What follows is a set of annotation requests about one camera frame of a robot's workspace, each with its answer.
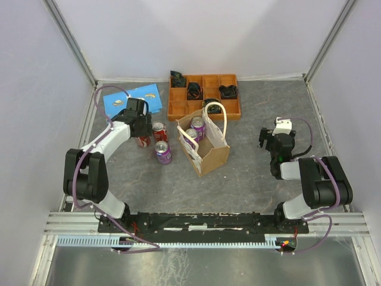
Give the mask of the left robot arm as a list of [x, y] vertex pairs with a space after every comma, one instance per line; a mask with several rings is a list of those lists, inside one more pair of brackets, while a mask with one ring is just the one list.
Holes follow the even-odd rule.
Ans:
[[107, 161], [130, 138], [152, 135], [152, 113], [141, 98], [128, 98], [126, 108], [108, 119], [107, 127], [81, 149], [65, 155], [63, 191], [77, 208], [92, 205], [111, 219], [111, 226], [126, 232], [132, 225], [129, 206], [109, 190]]

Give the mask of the red cola can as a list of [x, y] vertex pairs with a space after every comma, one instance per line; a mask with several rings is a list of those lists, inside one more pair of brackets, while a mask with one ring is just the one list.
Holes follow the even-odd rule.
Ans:
[[146, 148], [151, 144], [150, 136], [139, 136], [135, 138], [138, 147]]
[[152, 135], [156, 142], [165, 141], [168, 142], [168, 133], [165, 123], [162, 121], [156, 121], [152, 124]]

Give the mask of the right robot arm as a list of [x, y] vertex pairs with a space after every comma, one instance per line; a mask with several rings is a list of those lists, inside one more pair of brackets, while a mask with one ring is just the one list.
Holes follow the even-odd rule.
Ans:
[[295, 220], [352, 203], [353, 190], [336, 156], [297, 158], [292, 154], [296, 132], [262, 128], [258, 145], [270, 152], [270, 172], [284, 181], [300, 181], [301, 194], [280, 203], [274, 211], [273, 226], [287, 233]]

